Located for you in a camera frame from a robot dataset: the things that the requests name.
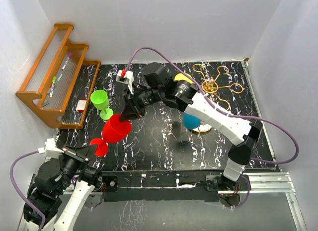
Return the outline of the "red wine glass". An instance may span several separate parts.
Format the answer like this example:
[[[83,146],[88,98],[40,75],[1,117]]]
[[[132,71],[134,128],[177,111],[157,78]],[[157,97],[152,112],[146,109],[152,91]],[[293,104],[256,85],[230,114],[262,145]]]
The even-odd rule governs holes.
[[[101,136],[91,140],[90,145],[97,145],[95,155],[102,157],[108,153],[108,145],[123,140],[132,130],[130,121],[121,121],[120,114],[113,114],[105,123]]]

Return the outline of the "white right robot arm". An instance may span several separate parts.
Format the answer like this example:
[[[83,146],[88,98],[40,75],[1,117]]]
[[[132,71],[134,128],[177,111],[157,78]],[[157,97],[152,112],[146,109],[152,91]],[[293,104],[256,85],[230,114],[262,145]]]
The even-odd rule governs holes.
[[[225,135],[231,141],[232,147],[228,152],[227,164],[222,175],[211,181],[205,181],[205,184],[207,187],[236,189],[239,178],[249,163],[252,150],[259,140],[263,124],[260,121],[251,123],[241,118],[231,117],[231,112],[202,94],[198,86],[184,79],[175,81],[166,67],[159,63],[146,65],[142,74],[147,82],[146,86],[134,83],[132,71],[117,72],[117,82],[128,86],[123,91],[125,107],[120,120],[142,118],[147,106],[163,102],[170,108],[175,108],[207,123]]]

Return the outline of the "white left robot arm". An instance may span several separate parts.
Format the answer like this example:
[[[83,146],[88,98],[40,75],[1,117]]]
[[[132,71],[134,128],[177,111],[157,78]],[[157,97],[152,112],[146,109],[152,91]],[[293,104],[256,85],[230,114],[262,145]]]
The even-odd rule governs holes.
[[[56,158],[44,162],[28,191],[23,217],[30,231],[71,231],[92,191],[102,187],[97,169],[89,165],[97,145],[85,147],[64,146]],[[60,196],[77,182],[61,215],[57,212],[62,204]]]

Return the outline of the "green wine glass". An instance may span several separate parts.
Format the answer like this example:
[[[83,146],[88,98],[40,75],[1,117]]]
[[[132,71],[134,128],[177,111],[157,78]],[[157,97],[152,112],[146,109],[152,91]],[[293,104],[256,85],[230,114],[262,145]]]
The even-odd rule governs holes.
[[[104,90],[96,90],[91,96],[90,100],[94,107],[100,111],[100,117],[103,120],[108,120],[114,114],[113,110],[109,108],[109,98],[108,94]]]

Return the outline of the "yellow wine glass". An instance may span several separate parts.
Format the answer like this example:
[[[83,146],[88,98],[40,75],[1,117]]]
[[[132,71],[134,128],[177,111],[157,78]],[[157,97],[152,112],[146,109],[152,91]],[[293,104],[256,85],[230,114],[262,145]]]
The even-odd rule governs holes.
[[[184,80],[184,81],[187,81],[189,83],[194,83],[192,81],[192,76],[189,75],[188,73],[186,73],[185,75],[182,74],[182,73],[178,73],[175,77],[174,77],[174,81],[181,81],[181,80]]]

